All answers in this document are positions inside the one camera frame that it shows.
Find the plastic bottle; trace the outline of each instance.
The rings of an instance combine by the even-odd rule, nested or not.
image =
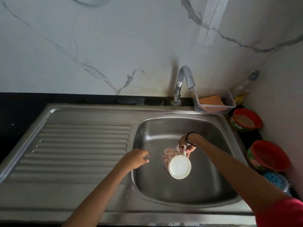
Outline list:
[[[247,80],[233,88],[231,93],[236,105],[241,105],[243,103],[244,98],[252,89],[252,84],[258,79],[259,73],[260,70],[254,71],[247,77]]]

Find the blue object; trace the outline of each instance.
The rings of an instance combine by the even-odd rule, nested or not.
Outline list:
[[[266,172],[263,174],[263,177],[265,177],[268,181],[275,184],[277,187],[279,187],[284,192],[287,192],[289,189],[289,183],[286,180],[285,177],[282,175],[275,173],[275,172]]]

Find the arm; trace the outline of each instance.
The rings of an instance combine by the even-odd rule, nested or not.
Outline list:
[[[267,179],[253,169],[217,148],[199,134],[189,134],[188,141],[204,151],[218,171],[225,177],[254,213],[259,213],[278,200],[288,197],[281,189],[267,181]],[[185,136],[179,141],[179,146],[184,145]],[[187,157],[189,157],[190,153],[194,150],[195,148],[190,145],[186,151]]]
[[[143,158],[146,155],[149,156],[148,151],[141,149],[126,153],[62,227],[95,227],[123,177],[131,170],[149,162],[148,159]]]

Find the red shirt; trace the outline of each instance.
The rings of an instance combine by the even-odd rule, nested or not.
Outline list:
[[[256,223],[258,227],[303,227],[303,203],[291,197],[277,201],[256,214]]]

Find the chrome faucet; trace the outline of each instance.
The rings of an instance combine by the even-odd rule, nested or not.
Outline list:
[[[179,71],[177,83],[174,91],[174,104],[176,106],[179,106],[181,104],[181,87],[184,80],[186,80],[186,84],[188,87],[188,90],[196,90],[196,84],[194,81],[194,78],[192,77],[191,70],[188,66],[184,65]]]

